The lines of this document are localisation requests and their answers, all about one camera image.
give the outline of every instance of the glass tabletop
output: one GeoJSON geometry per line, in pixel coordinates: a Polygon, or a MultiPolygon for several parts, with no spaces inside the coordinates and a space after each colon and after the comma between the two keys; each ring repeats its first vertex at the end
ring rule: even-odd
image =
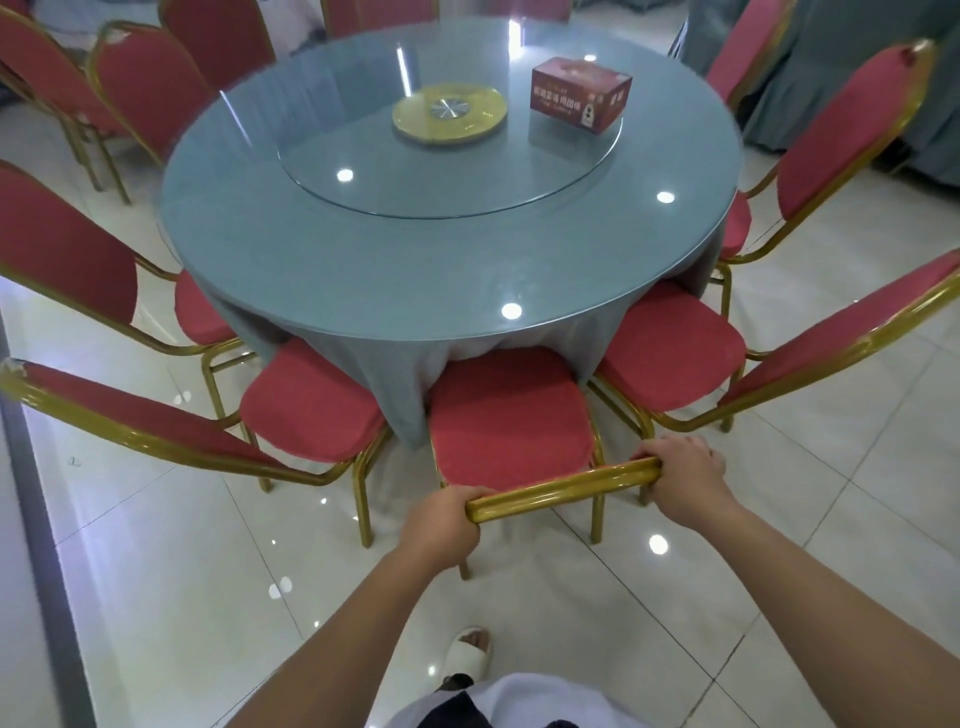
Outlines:
{"type": "Polygon", "coordinates": [[[222,93],[171,156],[158,214],[224,305],[456,341],[675,275],[722,226],[740,164],[730,113],[678,61],[578,23],[471,17],[325,43],[222,93]],[[606,135],[530,111],[534,67],[558,56],[633,77],[606,135]],[[460,146],[408,138],[397,102],[437,85],[467,89],[448,102],[493,89],[505,118],[460,146]]]}

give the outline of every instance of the round table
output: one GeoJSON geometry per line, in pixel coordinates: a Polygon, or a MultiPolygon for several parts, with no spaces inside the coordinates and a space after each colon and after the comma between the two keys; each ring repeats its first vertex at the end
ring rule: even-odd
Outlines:
{"type": "Polygon", "coordinates": [[[268,360],[304,338],[413,447],[447,361],[543,345],[584,380],[657,280],[702,294],[741,159],[727,109],[678,62],[577,24],[467,18],[329,43],[222,93],[170,159],[159,214],[240,337],[268,360]],[[530,110],[555,56],[633,75],[606,133],[530,110]],[[456,146],[399,133],[396,103],[442,84],[496,89],[506,120],[456,146]]]}

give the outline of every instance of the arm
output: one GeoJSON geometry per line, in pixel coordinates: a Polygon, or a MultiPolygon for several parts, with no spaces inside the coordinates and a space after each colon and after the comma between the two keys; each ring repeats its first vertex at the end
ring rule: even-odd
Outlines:
{"type": "Polygon", "coordinates": [[[415,506],[395,550],[256,692],[228,728],[363,728],[396,642],[420,596],[480,541],[468,500],[483,488],[445,488],[415,506]]]}
{"type": "Polygon", "coordinates": [[[838,726],[960,725],[960,659],[741,506],[699,438],[644,442],[652,497],[730,565],[838,726]]]}

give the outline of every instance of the metal center hub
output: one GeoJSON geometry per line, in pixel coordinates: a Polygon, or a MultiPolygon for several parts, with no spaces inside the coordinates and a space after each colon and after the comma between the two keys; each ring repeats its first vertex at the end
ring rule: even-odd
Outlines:
{"type": "Polygon", "coordinates": [[[459,119],[470,111],[463,99],[439,99],[430,105],[430,113],[438,119],[459,119]]]}

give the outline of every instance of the red chair backrest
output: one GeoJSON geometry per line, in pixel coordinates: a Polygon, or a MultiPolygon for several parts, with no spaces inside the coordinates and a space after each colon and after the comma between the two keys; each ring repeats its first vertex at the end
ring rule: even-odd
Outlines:
{"type": "Polygon", "coordinates": [[[83,313],[121,325],[133,320],[137,292],[133,251],[3,161],[0,273],[83,313]]]}
{"type": "Polygon", "coordinates": [[[161,163],[216,97],[177,39],[148,25],[104,26],[87,73],[94,90],[161,163]]]}
{"type": "Polygon", "coordinates": [[[887,283],[837,311],[770,353],[737,381],[720,403],[743,397],[800,370],[816,367],[847,350],[861,337],[916,305],[937,285],[960,271],[960,249],[941,255],[912,273],[887,283]]]}
{"type": "Polygon", "coordinates": [[[72,117],[86,117],[105,132],[122,129],[97,99],[84,74],[29,17],[0,7],[0,61],[34,95],[72,117]]]}
{"type": "Polygon", "coordinates": [[[165,0],[159,15],[211,88],[226,90],[276,62],[256,0],[165,0]]]}
{"type": "Polygon", "coordinates": [[[490,0],[486,5],[489,15],[559,21],[569,20],[572,8],[570,0],[490,0]]]}
{"type": "MultiPolygon", "coordinates": [[[[925,43],[923,53],[932,56],[932,44],[925,43]]],[[[895,45],[861,65],[780,158],[777,199],[785,220],[832,182],[845,182],[846,169],[867,164],[906,126],[932,65],[932,57],[918,58],[917,47],[895,45]]]]}
{"type": "Polygon", "coordinates": [[[707,83],[730,107],[748,90],[765,56],[780,40],[793,0],[750,0],[707,73],[707,83]]]}
{"type": "Polygon", "coordinates": [[[437,19],[436,0],[356,0],[360,27],[378,31],[437,19]]]}
{"type": "MultiPolygon", "coordinates": [[[[251,465],[279,465],[270,455],[224,432],[215,424],[215,421],[200,415],[29,361],[16,362],[8,359],[3,366],[10,367],[17,364],[22,368],[23,376],[27,381],[43,392],[77,404],[89,412],[106,417],[137,432],[152,435],[201,455],[241,458],[251,465]]],[[[44,408],[39,406],[37,409],[43,411],[44,408]]],[[[88,432],[103,436],[101,432],[96,431],[95,426],[85,421],[82,415],[75,419],[67,415],[61,419],[88,432]]],[[[128,447],[138,449],[135,445],[128,445],[128,447]]]]}
{"type": "Polygon", "coordinates": [[[27,0],[0,0],[0,8],[12,10],[25,17],[31,16],[30,6],[27,5],[27,0]]]}

